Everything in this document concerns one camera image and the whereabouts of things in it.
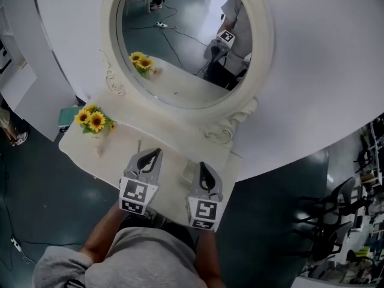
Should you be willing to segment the person's legs black shorts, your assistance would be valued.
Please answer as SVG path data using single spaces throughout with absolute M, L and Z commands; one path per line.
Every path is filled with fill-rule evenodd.
M 141 228 L 150 228 L 150 229 L 160 229 L 163 230 L 178 240 L 185 243 L 189 246 L 194 252 L 196 252 L 195 240 L 193 239 L 189 230 L 179 224 L 176 224 L 172 221 L 167 220 L 166 218 L 160 215 L 128 215 L 119 227 L 119 231 L 131 227 L 141 227 Z

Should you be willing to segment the grey chair black legs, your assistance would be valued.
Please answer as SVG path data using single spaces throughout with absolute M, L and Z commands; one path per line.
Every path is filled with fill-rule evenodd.
M 293 232 L 304 239 L 311 240 L 313 246 L 309 251 L 296 251 L 289 256 L 299 256 L 308 258 L 314 262 L 319 262 L 327 257 L 341 252 L 345 236 L 353 228 L 353 222 L 349 221 L 338 226 L 322 229 L 319 233 L 302 232 L 295 229 Z
M 297 219 L 296 223 L 309 223 L 310 220 L 315 218 L 323 219 L 323 216 L 332 212 L 337 211 L 338 215 L 347 216 L 354 213 L 352 208 L 352 192 L 356 185 L 356 178 L 354 176 L 348 178 L 337 186 L 330 195 L 324 198 L 301 196 L 299 200 L 309 201 L 315 205 L 320 205 L 318 213 Z

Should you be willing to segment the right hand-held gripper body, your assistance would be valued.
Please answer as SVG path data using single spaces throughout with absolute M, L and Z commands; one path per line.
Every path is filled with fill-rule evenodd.
M 223 183 L 218 173 L 208 164 L 206 166 L 215 178 L 215 187 L 207 191 L 201 189 L 199 186 L 200 168 L 198 166 L 192 187 L 186 198 L 186 209 L 190 227 L 214 230 L 223 213 Z

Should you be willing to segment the white shelf unit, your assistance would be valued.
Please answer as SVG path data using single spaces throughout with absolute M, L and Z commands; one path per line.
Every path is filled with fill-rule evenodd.
M 12 75 L 0 82 L 10 109 L 54 141 L 61 109 L 76 96 L 47 39 L 37 0 L 0 0 L 0 37 Z

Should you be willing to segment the sunflower bouquet in pot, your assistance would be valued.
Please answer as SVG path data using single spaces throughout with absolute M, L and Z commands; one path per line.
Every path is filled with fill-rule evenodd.
M 74 116 L 74 121 L 82 129 L 83 134 L 89 134 L 95 139 L 106 137 L 116 128 L 116 122 L 95 104 L 81 108 Z

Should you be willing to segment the person's grey shirt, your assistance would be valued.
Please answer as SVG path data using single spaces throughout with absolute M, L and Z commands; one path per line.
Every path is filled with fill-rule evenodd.
M 65 247 L 47 247 L 35 266 L 34 288 L 207 288 L 194 267 L 195 253 L 160 230 L 143 227 L 116 234 L 104 261 Z

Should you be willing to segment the person's left forearm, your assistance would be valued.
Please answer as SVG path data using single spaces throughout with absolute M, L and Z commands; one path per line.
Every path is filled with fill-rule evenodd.
M 93 263 L 102 262 L 126 214 L 125 211 L 119 208 L 119 202 L 117 201 L 94 227 L 80 252 L 88 256 Z

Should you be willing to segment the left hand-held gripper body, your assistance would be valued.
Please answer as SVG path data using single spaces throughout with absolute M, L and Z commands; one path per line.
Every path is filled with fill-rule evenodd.
M 158 174 L 141 174 L 137 161 L 139 153 L 133 155 L 119 180 L 119 208 L 132 214 L 144 215 L 160 185 Z

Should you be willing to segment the oval mirror white carved frame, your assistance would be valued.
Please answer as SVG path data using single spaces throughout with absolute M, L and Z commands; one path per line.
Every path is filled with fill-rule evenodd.
M 103 0 L 103 50 L 139 129 L 228 148 L 272 63 L 266 0 Z

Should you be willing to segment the person's right forearm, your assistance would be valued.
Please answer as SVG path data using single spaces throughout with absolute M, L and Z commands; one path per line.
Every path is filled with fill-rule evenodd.
M 212 230 L 199 232 L 195 268 L 207 288 L 226 288 L 221 280 L 215 233 Z

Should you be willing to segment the white vanity table with mirror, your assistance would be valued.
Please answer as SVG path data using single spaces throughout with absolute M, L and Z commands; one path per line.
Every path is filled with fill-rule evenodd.
M 206 144 L 182 146 L 181 139 L 176 142 L 158 140 L 154 135 L 141 131 L 137 117 L 129 117 L 131 105 L 127 98 L 117 91 L 116 82 L 109 80 L 109 63 L 103 47 L 101 50 L 107 64 L 106 88 L 96 94 L 92 102 L 116 122 L 117 129 L 104 138 L 95 139 L 83 134 L 79 125 L 72 124 L 59 143 L 60 150 L 82 170 L 119 190 L 119 180 L 131 157 L 137 154 L 138 140 L 142 138 L 141 151 L 151 148 L 163 151 L 158 177 L 160 187 L 147 209 L 152 208 L 170 220 L 188 226 L 186 198 L 190 189 L 181 184 L 179 175 L 185 163 L 191 160 L 208 164 L 220 176 L 224 212 L 241 169 L 241 158 L 232 152 L 232 144 L 228 148 Z M 106 148 L 103 155 L 97 157 L 94 148 L 100 142 L 104 142 Z

